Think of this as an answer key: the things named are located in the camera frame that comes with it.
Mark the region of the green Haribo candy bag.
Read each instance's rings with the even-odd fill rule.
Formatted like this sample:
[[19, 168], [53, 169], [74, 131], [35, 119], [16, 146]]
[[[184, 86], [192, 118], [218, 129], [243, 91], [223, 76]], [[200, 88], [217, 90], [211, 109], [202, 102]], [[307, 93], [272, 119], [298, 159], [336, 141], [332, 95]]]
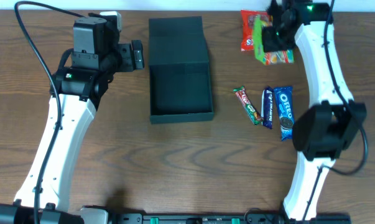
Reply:
[[270, 28], [272, 28], [272, 19], [268, 15], [259, 15], [254, 18], [252, 39], [255, 59], [264, 65], [294, 63], [293, 50], [277, 49], [276, 44], [265, 39], [265, 35], [271, 31]]

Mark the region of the black box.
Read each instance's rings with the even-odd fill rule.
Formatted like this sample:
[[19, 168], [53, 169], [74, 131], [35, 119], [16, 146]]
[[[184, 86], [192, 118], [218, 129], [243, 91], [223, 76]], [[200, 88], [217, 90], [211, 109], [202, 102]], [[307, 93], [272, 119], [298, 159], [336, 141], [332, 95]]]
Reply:
[[150, 122], [214, 117], [210, 59], [200, 16], [149, 19]]

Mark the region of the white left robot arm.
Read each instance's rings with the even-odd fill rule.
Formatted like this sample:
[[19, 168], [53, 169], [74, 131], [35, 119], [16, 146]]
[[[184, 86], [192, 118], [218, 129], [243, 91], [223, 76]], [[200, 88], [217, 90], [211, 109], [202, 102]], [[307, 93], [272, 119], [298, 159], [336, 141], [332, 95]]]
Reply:
[[0, 203], [0, 223], [114, 223], [105, 208], [68, 211], [81, 145], [101, 97], [118, 72], [144, 68], [142, 42], [122, 44], [116, 11], [78, 16], [73, 47], [50, 77], [49, 115], [32, 167], [12, 204]]

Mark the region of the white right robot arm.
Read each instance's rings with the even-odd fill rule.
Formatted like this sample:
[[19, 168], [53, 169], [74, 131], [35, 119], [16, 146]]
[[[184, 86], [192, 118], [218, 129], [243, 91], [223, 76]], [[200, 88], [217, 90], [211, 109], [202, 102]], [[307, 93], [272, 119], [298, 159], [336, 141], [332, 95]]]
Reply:
[[[330, 171], [354, 175], [368, 158], [363, 122], [364, 103], [354, 101], [345, 79], [334, 41], [334, 4], [313, 1], [271, 1], [267, 13], [272, 25], [262, 28], [265, 52], [298, 47], [309, 89], [308, 110], [292, 126], [297, 165], [292, 185], [273, 223], [350, 223], [344, 214], [317, 213], [317, 202]], [[353, 170], [334, 167], [356, 134], [363, 140], [363, 156]]]

